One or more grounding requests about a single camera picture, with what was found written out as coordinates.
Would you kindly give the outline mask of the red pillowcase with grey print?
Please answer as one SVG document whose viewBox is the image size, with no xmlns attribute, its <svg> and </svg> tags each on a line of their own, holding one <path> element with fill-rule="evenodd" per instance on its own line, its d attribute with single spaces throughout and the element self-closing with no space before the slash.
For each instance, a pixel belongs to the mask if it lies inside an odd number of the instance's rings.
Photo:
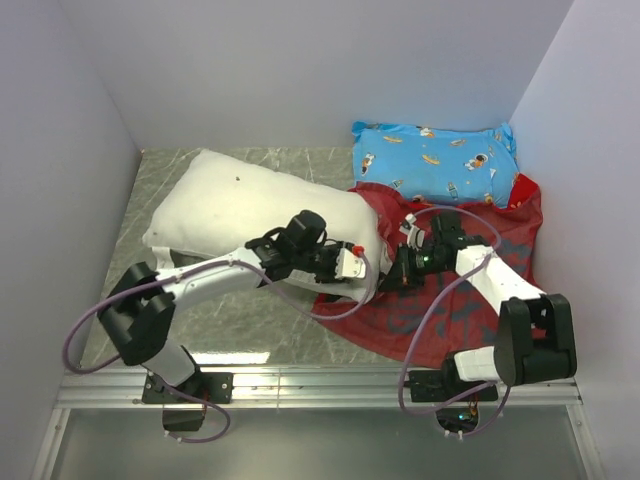
<svg viewBox="0 0 640 480">
<path fill-rule="evenodd" d="M 466 233 L 497 242 L 500 257 L 528 282 L 534 280 L 532 253 L 543 223 L 537 183 L 519 175 L 505 208 L 467 203 L 462 205 L 459 218 Z M 312 310 L 322 315 L 321 324 L 327 330 L 398 361 L 405 358 L 415 331 L 424 322 L 411 360 L 437 368 L 449 352 L 492 344 L 498 326 L 495 311 L 469 283 L 459 285 L 443 300 L 436 298 L 456 277 L 451 272 L 428 275 L 421 288 L 380 293 L 342 320 L 336 316 L 351 308 L 351 302 L 321 294 Z"/>
</svg>

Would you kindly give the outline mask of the white pillow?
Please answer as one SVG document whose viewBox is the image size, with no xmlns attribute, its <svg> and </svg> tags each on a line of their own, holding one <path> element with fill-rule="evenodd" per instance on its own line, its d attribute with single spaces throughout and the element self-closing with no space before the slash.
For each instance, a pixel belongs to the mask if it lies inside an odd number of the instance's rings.
<svg viewBox="0 0 640 480">
<path fill-rule="evenodd" d="M 223 256 L 310 210 L 329 238 L 360 245 L 374 275 L 392 261 L 378 232 L 378 215 L 357 193 L 203 150 L 152 215 L 142 237 L 158 263 L 173 252 L 203 259 Z"/>
</svg>

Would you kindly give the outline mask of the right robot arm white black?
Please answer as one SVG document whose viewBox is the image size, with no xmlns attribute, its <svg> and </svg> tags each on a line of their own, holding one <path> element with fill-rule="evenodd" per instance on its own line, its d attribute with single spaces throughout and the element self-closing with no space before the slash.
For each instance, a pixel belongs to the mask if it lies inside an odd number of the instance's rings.
<svg viewBox="0 0 640 480">
<path fill-rule="evenodd" d="M 465 398 L 484 383 L 508 387 L 560 380 L 575 375 L 577 355 L 569 301 L 526 281 L 496 247 L 462 228 L 453 208 L 436 214 L 425 231 L 409 214 L 399 230 L 403 241 L 384 277 L 382 292 L 424 285 L 429 275 L 452 272 L 467 281 L 498 316 L 493 345 L 445 357 L 440 385 L 451 399 Z"/>
</svg>

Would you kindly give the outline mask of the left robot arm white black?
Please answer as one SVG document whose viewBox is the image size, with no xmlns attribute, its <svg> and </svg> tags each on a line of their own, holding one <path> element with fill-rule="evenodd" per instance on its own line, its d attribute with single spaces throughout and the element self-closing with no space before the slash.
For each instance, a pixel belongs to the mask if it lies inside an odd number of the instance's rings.
<svg viewBox="0 0 640 480">
<path fill-rule="evenodd" d="M 126 365 L 144 367 L 177 401 L 189 402 L 205 396 L 205 380 L 187 349 L 169 337 L 175 315 L 231 292 L 284 280 L 294 271 L 337 283 L 339 257 L 351 247 L 328 238 L 323 218 L 303 210 L 287 226 L 222 257 L 166 271 L 145 263 L 130 267 L 97 318 Z"/>
</svg>

